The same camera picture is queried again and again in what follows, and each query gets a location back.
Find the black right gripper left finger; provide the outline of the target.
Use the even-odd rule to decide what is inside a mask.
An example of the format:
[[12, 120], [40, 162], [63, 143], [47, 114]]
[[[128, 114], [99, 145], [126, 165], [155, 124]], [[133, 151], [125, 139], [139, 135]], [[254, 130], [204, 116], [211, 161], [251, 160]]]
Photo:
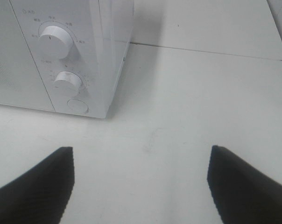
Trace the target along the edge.
[[74, 186], [72, 147], [61, 147], [0, 188], [0, 224], [58, 224]]

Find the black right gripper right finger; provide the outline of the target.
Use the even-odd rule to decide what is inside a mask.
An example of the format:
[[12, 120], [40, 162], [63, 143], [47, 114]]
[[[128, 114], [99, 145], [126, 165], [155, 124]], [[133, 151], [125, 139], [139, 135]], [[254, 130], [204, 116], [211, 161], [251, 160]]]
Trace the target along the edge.
[[207, 182], [225, 224], [282, 224], [282, 185], [225, 147], [211, 148]]

